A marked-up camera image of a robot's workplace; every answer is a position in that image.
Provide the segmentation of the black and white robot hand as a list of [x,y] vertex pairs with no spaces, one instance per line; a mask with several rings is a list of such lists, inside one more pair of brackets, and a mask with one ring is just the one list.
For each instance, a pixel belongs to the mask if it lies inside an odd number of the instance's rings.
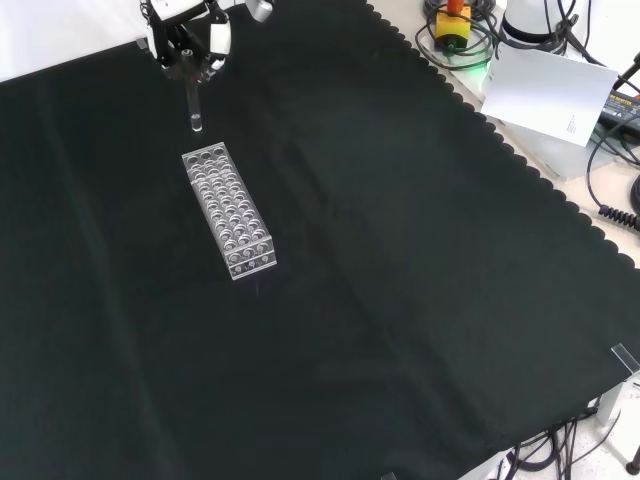
[[[139,7],[148,49],[167,77],[205,83],[223,68],[231,49],[231,23],[217,1],[140,1]],[[186,27],[201,17],[209,20],[207,46]]]

